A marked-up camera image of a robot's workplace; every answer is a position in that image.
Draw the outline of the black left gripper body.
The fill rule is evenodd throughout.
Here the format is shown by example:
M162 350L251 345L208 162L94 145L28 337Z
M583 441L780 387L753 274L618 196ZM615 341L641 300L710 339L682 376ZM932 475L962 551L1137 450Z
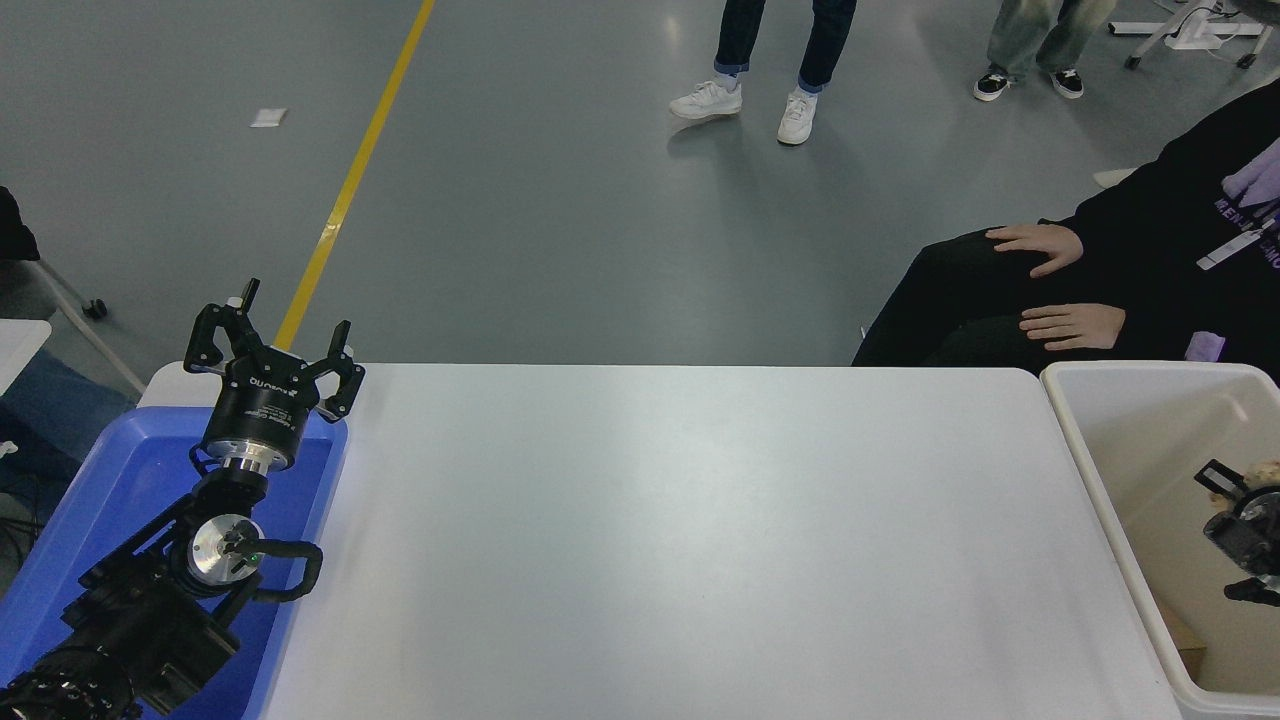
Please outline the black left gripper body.
M227 364L221 389L204 434L206 454L227 454L234 443L251 442L275 454L296 454L317 402L306 361L270 350L259 361L252 355Z

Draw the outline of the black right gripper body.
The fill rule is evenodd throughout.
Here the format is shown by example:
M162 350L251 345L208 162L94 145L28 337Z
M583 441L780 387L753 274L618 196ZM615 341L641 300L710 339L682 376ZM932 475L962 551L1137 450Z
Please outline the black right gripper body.
M1248 574L1279 573L1279 489L1265 486L1215 514L1204 536Z

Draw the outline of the person's left hand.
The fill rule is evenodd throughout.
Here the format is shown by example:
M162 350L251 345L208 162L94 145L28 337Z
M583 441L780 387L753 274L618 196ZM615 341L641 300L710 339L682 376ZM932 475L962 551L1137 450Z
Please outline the person's left hand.
M1126 311L1106 304L1060 304L1027 309L1019 331L1046 351L1115 348Z

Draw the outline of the person's right hand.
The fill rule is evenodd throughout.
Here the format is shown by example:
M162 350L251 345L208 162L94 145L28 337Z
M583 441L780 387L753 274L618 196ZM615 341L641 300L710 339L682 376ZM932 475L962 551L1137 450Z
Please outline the person's right hand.
M996 252L1037 252L1044 256L1028 277L1039 279L1070 266L1083 259L1085 250L1080 237L1060 224L1012 224L983 232L995 242Z

